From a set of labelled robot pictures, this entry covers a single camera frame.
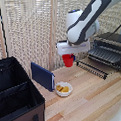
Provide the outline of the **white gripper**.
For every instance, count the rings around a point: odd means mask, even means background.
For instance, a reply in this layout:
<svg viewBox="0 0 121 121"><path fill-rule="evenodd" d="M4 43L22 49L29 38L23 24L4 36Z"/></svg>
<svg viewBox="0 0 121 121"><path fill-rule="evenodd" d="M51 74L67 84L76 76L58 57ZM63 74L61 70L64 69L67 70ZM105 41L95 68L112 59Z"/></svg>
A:
<svg viewBox="0 0 121 121"><path fill-rule="evenodd" d="M57 44L57 53L61 56L64 54L88 52L90 50L90 42L84 42L80 45L70 45L68 41L62 41ZM71 55L73 61L75 61L75 55Z"/></svg>

